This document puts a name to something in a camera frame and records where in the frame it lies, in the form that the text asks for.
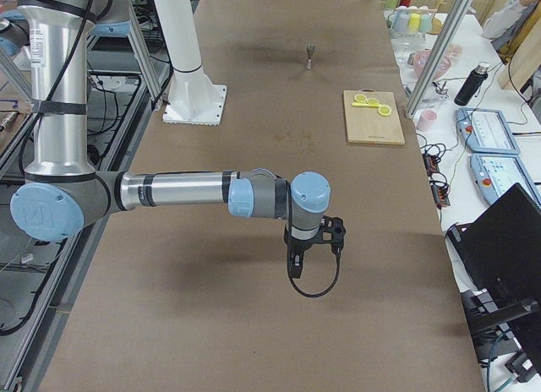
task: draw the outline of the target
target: brown table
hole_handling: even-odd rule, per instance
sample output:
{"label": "brown table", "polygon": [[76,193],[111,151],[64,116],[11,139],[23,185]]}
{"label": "brown table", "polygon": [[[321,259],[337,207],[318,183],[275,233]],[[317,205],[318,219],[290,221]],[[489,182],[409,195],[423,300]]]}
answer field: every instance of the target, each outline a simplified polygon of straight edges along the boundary
{"label": "brown table", "polygon": [[[201,0],[205,71],[229,89],[221,126],[156,114],[133,165],[321,172],[348,229],[334,291],[290,287],[280,222],[224,205],[114,215],[41,390],[483,390],[413,124],[404,146],[346,141],[343,90],[405,103],[378,2]],[[313,248],[299,284],[333,274]]]}

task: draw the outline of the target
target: blue and white device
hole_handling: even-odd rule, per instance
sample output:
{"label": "blue and white device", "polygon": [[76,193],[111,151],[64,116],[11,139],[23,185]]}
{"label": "blue and white device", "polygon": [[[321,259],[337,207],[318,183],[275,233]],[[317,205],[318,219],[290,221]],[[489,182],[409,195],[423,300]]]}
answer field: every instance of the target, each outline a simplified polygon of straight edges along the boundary
{"label": "blue and white device", "polygon": [[457,128],[474,153],[520,154],[501,111],[462,107],[456,111]]}
{"label": "blue and white device", "polygon": [[470,167],[488,204],[493,204],[518,182],[541,205],[541,196],[518,155],[473,154]]}

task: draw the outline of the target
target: label sticker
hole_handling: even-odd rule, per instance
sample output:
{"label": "label sticker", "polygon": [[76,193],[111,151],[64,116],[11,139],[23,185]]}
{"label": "label sticker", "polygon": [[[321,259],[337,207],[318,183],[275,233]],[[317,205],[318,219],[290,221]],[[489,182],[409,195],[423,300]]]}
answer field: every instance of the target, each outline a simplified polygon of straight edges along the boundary
{"label": "label sticker", "polygon": [[45,67],[45,34],[40,29],[30,29],[30,62],[34,68]]}

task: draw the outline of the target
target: bottle cap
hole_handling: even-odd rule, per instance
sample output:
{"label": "bottle cap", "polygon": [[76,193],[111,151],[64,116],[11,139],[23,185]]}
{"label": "bottle cap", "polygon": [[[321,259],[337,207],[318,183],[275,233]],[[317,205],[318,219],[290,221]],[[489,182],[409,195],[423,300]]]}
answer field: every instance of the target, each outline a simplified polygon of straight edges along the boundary
{"label": "bottle cap", "polygon": [[490,64],[488,63],[479,63],[479,65],[475,68],[475,72],[477,74],[486,74],[489,71]]}

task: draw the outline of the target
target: pink cup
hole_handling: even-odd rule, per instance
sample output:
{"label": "pink cup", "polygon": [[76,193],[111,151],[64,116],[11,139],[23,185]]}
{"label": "pink cup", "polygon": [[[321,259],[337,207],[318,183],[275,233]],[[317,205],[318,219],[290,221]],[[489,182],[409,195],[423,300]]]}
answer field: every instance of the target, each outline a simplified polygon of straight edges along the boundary
{"label": "pink cup", "polygon": [[417,122],[417,130],[421,132],[426,132],[429,128],[432,127],[437,118],[438,114],[436,112],[431,111],[430,109],[425,109],[421,112],[421,116],[419,117],[419,121]]}

